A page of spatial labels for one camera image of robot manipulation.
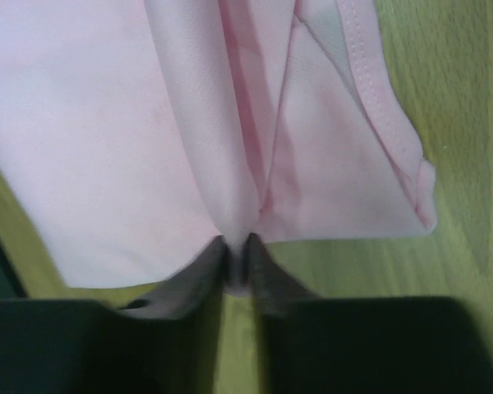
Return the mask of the light pink t-shirt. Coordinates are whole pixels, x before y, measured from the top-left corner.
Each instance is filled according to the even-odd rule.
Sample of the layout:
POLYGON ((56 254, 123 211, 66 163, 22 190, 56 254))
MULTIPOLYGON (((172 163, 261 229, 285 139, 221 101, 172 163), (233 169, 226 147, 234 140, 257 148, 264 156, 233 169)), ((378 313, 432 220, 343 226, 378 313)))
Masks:
POLYGON ((0 171, 75 288, 437 221, 371 1, 0 1, 0 171))

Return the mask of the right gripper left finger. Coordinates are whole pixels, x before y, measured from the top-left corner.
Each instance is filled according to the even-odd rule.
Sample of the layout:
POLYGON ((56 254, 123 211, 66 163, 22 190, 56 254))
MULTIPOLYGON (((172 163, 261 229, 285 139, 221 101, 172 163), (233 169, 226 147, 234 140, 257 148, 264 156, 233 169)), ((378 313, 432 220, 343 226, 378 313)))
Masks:
POLYGON ((215 237, 121 309, 0 300, 0 393, 212 392, 227 255, 215 237))

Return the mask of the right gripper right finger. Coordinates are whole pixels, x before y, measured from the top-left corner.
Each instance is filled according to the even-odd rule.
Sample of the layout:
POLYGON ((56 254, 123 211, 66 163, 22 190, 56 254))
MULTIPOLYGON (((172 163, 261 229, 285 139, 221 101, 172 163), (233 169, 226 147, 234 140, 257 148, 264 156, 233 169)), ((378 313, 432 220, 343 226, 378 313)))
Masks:
POLYGON ((324 298, 248 240, 263 393, 493 393, 471 314, 442 296, 324 298))

